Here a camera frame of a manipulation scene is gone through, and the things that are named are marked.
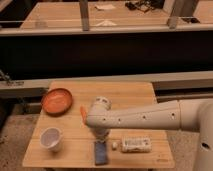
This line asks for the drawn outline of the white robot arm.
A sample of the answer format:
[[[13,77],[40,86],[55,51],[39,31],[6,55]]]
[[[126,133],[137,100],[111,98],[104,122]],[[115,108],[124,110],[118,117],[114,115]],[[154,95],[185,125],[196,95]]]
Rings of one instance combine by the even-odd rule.
[[[182,130],[199,133],[194,171],[213,171],[213,98],[184,99],[110,110],[97,97],[85,118],[93,129]]]

